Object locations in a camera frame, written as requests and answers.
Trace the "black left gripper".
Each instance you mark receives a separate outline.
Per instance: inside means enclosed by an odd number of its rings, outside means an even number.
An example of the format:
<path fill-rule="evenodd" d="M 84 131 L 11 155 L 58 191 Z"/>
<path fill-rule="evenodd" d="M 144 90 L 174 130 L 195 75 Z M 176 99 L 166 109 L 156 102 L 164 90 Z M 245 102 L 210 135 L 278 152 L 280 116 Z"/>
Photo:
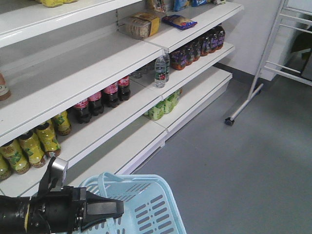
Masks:
<path fill-rule="evenodd" d="M 48 192 L 30 201 L 29 233 L 71 234 L 101 223 L 106 223 L 107 231 L 114 232 L 112 218 L 123 214 L 124 203 L 121 200 L 95 195 L 84 187 L 65 186 L 60 191 Z"/>

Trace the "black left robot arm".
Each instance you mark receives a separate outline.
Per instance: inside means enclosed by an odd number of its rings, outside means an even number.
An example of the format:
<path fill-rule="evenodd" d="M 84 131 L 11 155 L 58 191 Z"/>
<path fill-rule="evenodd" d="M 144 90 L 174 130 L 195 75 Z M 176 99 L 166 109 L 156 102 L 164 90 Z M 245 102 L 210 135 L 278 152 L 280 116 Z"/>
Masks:
<path fill-rule="evenodd" d="M 121 200 L 98 196 L 85 187 L 65 186 L 32 197 L 0 197 L 2 234 L 72 234 L 124 213 Z"/>

